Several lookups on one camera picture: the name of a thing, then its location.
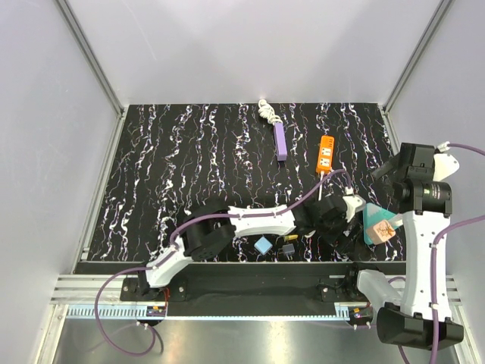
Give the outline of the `orange power strip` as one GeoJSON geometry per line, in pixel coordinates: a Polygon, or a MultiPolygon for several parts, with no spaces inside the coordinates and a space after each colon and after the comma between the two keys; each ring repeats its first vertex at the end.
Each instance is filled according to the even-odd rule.
{"type": "Polygon", "coordinates": [[[323,135],[321,137],[316,165],[317,174],[327,174],[331,172],[334,145],[335,139],[333,136],[323,135]]]}

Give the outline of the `grey cube plug adapter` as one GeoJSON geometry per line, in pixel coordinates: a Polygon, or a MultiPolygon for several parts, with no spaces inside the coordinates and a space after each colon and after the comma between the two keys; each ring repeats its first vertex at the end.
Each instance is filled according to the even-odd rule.
{"type": "Polygon", "coordinates": [[[295,255],[295,252],[296,249],[292,243],[283,245],[280,250],[280,253],[287,259],[292,258],[295,255]]]}

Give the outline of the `yellow cube plug adapter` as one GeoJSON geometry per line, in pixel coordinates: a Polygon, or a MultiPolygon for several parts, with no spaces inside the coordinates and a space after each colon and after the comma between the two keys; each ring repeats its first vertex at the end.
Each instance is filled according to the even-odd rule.
{"type": "Polygon", "coordinates": [[[293,240],[297,240],[298,238],[299,238],[298,234],[290,234],[283,237],[285,241],[293,241],[293,240]]]}

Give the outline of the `purple power strip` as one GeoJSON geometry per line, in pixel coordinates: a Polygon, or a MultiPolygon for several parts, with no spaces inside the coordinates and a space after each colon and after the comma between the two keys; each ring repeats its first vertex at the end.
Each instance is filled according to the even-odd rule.
{"type": "Polygon", "coordinates": [[[274,142],[277,160],[279,162],[285,162],[287,159],[287,147],[284,128],[281,122],[274,124],[274,142]]]}

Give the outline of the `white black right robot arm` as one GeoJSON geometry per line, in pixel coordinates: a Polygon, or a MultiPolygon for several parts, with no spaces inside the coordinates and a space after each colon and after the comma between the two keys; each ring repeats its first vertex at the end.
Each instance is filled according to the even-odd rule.
{"type": "Polygon", "coordinates": [[[351,300],[370,301],[377,335],[385,344],[441,350],[464,339],[454,323],[446,290],[446,232],[452,215],[452,188],[445,178],[458,161],[435,146],[402,143],[388,165],[375,171],[389,175],[406,238],[405,288],[399,293],[385,274],[362,269],[344,281],[351,300]]]}

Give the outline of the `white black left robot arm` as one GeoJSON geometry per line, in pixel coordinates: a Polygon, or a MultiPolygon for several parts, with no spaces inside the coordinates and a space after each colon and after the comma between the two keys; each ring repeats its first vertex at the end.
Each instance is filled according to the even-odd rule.
{"type": "Polygon", "coordinates": [[[169,236],[164,252],[137,275],[136,289],[147,300],[156,300],[186,266],[213,259],[236,238],[313,231],[328,234],[345,227],[364,207],[363,198],[355,194],[263,209],[242,209],[223,202],[203,206],[186,217],[169,236]]]}

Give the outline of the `blue cube plug adapter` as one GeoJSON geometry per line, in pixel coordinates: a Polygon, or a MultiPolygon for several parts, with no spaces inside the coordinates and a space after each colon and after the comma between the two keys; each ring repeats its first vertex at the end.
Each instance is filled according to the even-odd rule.
{"type": "Polygon", "coordinates": [[[265,237],[259,238],[254,244],[254,248],[262,255],[266,255],[272,247],[273,244],[265,237]]]}

